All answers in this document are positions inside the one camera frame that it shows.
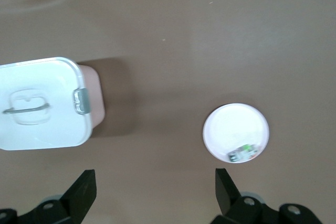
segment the white lid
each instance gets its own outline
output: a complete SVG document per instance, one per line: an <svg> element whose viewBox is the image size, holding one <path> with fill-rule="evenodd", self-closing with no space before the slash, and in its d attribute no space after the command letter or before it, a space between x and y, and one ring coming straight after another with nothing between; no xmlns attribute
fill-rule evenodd
<svg viewBox="0 0 336 224"><path fill-rule="evenodd" d="M77 146L91 135L87 90L73 61L48 58L0 66L0 148Z"/></svg>
<svg viewBox="0 0 336 224"><path fill-rule="evenodd" d="M242 103L219 107L207 118L203 139L209 152L221 161L243 163L266 147L269 127L255 108Z"/></svg>

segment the screw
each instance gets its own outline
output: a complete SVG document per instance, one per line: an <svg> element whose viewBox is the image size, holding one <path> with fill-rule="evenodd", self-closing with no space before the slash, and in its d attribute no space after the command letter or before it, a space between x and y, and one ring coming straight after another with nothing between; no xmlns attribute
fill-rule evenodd
<svg viewBox="0 0 336 224"><path fill-rule="evenodd" d="M5 212L2 212L1 214L0 214L0 220L1 219L4 219L4 218L6 218L7 217L7 214L5 213Z"/></svg>
<svg viewBox="0 0 336 224"><path fill-rule="evenodd" d="M50 209L50 208L52 208L53 206L54 206L53 203L47 203L47 204L45 204L45 205L43 206L43 210Z"/></svg>
<svg viewBox="0 0 336 224"><path fill-rule="evenodd" d="M251 198L245 198L244 202L245 202L245 204L250 205L250 206L254 206L254 204L255 204L254 200L252 200Z"/></svg>
<svg viewBox="0 0 336 224"><path fill-rule="evenodd" d="M296 206L288 206L287 209L288 209L288 211L290 211L291 213L293 213L295 215L299 215L301 213L300 209L297 208Z"/></svg>

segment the glossy brown floor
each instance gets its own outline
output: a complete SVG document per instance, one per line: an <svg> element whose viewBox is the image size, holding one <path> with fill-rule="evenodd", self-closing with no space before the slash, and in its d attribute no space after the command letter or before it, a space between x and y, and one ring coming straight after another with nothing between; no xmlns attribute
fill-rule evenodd
<svg viewBox="0 0 336 224"><path fill-rule="evenodd" d="M204 224L220 213L225 167L269 206L296 202L333 223L335 13L335 0L0 0L0 64L95 65L108 110L82 146L0 151L0 208L22 214L94 168L84 223ZM251 162L225 164L203 144L207 115L229 102L269 122Z"/></svg>

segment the gray handle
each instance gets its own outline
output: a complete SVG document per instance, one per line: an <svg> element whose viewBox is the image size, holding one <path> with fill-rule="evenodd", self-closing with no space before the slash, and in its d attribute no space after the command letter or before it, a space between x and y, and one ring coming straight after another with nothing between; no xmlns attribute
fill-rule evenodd
<svg viewBox="0 0 336 224"><path fill-rule="evenodd" d="M44 105L32 109L24 109L24 110L15 110L14 108L10 108L8 110L4 110L3 114L18 114L18 113L26 113L26 112L34 112L39 110L44 110L46 108L50 107L49 103L45 103Z"/></svg>

